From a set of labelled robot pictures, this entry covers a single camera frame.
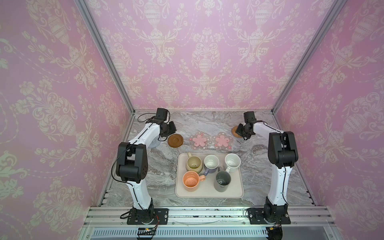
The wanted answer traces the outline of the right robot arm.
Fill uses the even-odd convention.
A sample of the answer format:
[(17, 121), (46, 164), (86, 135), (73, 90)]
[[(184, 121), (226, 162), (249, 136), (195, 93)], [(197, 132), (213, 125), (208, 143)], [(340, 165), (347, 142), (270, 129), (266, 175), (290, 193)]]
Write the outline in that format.
[(239, 124), (236, 133), (244, 140), (253, 135), (260, 135), (268, 140), (272, 178), (264, 205), (264, 219), (271, 224), (290, 224), (287, 191), (292, 169), (299, 158), (294, 133), (275, 129), (264, 122)]

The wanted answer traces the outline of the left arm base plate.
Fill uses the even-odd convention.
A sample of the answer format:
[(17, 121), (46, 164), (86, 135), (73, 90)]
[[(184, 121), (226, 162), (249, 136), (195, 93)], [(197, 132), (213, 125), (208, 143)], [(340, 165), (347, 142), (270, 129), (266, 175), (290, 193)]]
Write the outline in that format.
[(167, 225), (169, 209), (131, 209), (128, 212), (127, 225)]

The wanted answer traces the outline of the beige serving tray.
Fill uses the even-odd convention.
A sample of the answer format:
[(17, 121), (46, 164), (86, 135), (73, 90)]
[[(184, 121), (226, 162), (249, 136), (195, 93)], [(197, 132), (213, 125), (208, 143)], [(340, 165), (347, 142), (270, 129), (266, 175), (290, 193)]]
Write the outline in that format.
[(236, 170), (231, 173), (232, 181), (229, 187), (224, 192), (219, 192), (214, 187), (214, 180), (216, 173), (208, 174), (206, 180), (199, 183), (197, 188), (193, 191), (188, 190), (182, 181), (183, 175), (187, 172), (186, 163), (188, 154), (182, 153), (178, 157), (177, 178), (175, 186), (175, 194), (179, 198), (226, 198), (226, 199), (240, 199), (244, 195), (244, 187), (241, 177), (241, 171)]

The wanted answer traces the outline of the grey mug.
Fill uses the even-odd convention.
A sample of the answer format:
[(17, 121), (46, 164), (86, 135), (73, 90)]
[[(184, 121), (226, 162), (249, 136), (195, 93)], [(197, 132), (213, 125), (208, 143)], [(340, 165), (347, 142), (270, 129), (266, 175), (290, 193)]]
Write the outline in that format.
[(222, 170), (221, 167), (218, 167), (216, 179), (214, 181), (215, 189), (221, 193), (225, 192), (228, 189), (231, 181), (232, 181), (231, 175), (227, 171)]

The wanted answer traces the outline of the pink flower coaster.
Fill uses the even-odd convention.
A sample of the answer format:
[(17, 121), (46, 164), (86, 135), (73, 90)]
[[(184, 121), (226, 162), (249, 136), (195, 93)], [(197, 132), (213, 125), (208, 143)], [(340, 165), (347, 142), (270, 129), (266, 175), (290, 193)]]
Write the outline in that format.
[(225, 133), (219, 133), (213, 137), (214, 147), (218, 150), (231, 150), (233, 144), (233, 138)]
[(191, 148), (193, 150), (207, 150), (211, 143), (210, 137), (203, 133), (197, 132), (195, 135), (189, 137)]

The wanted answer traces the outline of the blue woven round coaster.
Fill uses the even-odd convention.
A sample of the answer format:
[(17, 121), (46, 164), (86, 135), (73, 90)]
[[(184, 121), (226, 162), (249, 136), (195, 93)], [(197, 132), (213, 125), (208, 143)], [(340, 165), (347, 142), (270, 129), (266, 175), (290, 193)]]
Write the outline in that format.
[(155, 138), (149, 145), (150, 149), (156, 148), (161, 144), (159, 137)]

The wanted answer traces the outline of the right aluminium corner post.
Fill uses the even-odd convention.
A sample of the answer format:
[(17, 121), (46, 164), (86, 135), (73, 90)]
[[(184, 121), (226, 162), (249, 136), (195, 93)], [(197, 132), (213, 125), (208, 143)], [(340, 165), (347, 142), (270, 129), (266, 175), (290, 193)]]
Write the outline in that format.
[(296, 68), (294, 69), (291, 77), (287, 81), (287, 84), (283, 88), (283, 91), (279, 95), (275, 105), (271, 109), (271, 113), (273, 116), (276, 116), (279, 109), (282, 107), (284, 101), (288, 97), (291, 89), (293, 88), (296, 80), (299, 78), (302, 71), (305, 69), (306, 65), (309, 63), (311, 57), (316, 52), (317, 48), (321, 44), (322, 40), (326, 36), (328, 30), (331, 28), (331, 25), (339, 15), (341, 9), (345, 5), (347, 1), (346, 0), (337, 0), (333, 1), (330, 9), (326, 13), (323, 21), (321, 22), (319, 28), (314, 34), (313, 39), (310, 41), (308, 47), (304, 51), (304, 54), (302, 55), (301, 59), (299, 60), (299, 63), (297, 64)]

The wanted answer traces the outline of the lavender white mug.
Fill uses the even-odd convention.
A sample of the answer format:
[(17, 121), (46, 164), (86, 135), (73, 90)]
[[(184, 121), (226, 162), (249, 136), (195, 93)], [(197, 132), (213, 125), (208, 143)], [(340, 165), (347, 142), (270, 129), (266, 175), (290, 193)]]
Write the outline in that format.
[(207, 176), (217, 171), (220, 161), (215, 155), (207, 155), (203, 160), (203, 169), (199, 173), (200, 176)]

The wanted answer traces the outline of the rattan woven round coaster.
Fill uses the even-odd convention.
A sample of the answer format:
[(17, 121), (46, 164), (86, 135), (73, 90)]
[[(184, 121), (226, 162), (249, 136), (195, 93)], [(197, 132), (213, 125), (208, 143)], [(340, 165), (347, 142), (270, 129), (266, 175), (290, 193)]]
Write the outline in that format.
[(235, 138), (242, 138), (242, 136), (240, 136), (240, 135), (237, 133), (237, 129), (238, 129), (237, 126), (236, 126), (236, 127), (233, 127), (233, 128), (231, 129), (231, 133), (233, 134), (233, 136), (234, 136)]

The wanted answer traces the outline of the aluminium corner post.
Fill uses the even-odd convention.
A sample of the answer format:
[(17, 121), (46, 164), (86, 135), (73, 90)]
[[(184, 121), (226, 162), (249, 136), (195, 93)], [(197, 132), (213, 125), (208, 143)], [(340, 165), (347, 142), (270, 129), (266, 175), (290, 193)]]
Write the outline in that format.
[(319, 28), (314, 34), (313, 39), (310, 41), (308, 47), (304, 51), (304, 54), (302, 55), (301, 59), (299, 60), (299, 63), (297, 64), (296, 68), (294, 69), (291, 77), (287, 81), (287, 84), (283, 88), (283, 91), (279, 95), (275, 105), (271, 109), (271, 113), (273, 116), (276, 116), (279, 109), (282, 107), (284, 101), (288, 97), (291, 89), (293, 88), (296, 80), (299, 78), (302, 71), (305, 69), (306, 65), (309, 63), (311, 57), (316, 52), (317, 48), (321, 44), (322, 40), (326, 36), (328, 30), (331, 28), (331, 25), (339, 15), (341, 9), (345, 5), (347, 1), (346, 0), (337, 0), (333, 1), (330, 9), (326, 13), (323, 21), (321, 22)]
[(83, 0), (74, 0), (75, 4), (77, 5), (77, 8), (85, 21), (85, 24), (91, 34), (92, 39), (95, 42), (95, 45), (97, 49), (100, 52), (100, 55), (106, 65), (106, 68), (108, 69), (113, 81), (115, 82), (117, 89), (123, 99), (123, 102), (125, 103), (128, 111), (131, 115), (135, 113), (135, 110), (133, 108), (133, 104), (129, 99), (128, 93), (123, 85), (123, 82), (119, 76), (119, 73), (113, 63), (113, 60), (111, 58), (111, 55), (108, 52), (107, 46), (103, 41), (102, 34), (100, 30), (97, 27), (97, 24), (89, 10), (89, 7), (87, 6), (86, 1)]

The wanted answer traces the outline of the brown wooden round coaster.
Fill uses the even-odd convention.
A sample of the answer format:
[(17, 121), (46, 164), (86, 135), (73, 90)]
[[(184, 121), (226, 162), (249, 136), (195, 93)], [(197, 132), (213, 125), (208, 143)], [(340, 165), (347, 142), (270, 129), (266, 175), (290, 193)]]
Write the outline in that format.
[(168, 145), (172, 148), (178, 148), (184, 143), (184, 138), (180, 134), (173, 134), (168, 137)]

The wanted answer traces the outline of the yellow-green mug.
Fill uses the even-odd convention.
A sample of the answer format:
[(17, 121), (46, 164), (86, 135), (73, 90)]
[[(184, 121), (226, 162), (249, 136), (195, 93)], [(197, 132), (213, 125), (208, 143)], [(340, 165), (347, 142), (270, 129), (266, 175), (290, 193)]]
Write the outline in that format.
[(200, 157), (188, 153), (188, 159), (186, 161), (186, 170), (193, 171), (199, 174), (203, 169), (203, 162)]

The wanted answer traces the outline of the orange pink mug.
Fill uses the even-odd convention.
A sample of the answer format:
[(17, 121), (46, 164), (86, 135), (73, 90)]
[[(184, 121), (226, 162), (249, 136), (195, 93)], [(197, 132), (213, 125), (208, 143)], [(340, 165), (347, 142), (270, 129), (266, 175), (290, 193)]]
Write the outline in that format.
[(194, 171), (188, 171), (183, 175), (183, 185), (184, 188), (189, 191), (193, 192), (195, 191), (200, 182), (203, 182), (206, 180), (206, 177), (204, 175), (200, 176), (198, 173)]

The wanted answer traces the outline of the left aluminium corner post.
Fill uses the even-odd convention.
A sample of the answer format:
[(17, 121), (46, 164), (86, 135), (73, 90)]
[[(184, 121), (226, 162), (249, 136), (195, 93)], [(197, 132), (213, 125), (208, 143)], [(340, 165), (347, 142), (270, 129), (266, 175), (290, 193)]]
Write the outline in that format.
[(100, 55), (106, 65), (106, 68), (108, 69), (113, 81), (115, 82), (117, 89), (123, 99), (123, 102), (125, 103), (128, 111), (131, 115), (135, 113), (135, 110), (133, 108), (133, 104), (129, 99), (128, 93), (123, 85), (123, 82), (119, 76), (119, 73), (113, 63), (113, 60), (111, 58), (111, 55), (108, 52), (107, 46), (103, 41), (102, 34), (100, 30), (97, 27), (97, 24), (89, 10), (89, 7), (87, 6), (86, 1), (83, 0), (74, 0), (75, 4), (77, 5), (77, 8), (85, 21), (85, 24), (91, 34), (92, 39), (95, 42), (95, 45), (97, 49), (100, 52)]

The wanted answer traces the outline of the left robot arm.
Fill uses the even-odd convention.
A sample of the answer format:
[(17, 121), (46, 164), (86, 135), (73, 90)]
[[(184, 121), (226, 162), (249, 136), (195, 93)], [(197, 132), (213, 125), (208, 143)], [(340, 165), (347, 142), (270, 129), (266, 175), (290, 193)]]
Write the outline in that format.
[(168, 137), (176, 132), (173, 122), (149, 121), (132, 140), (122, 142), (115, 161), (116, 176), (126, 184), (133, 198), (133, 207), (120, 216), (128, 225), (166, 225), (169, 209), (156, 209), (149, 195), (146, 176), (149, 170), (148, 146), (157, 137)]

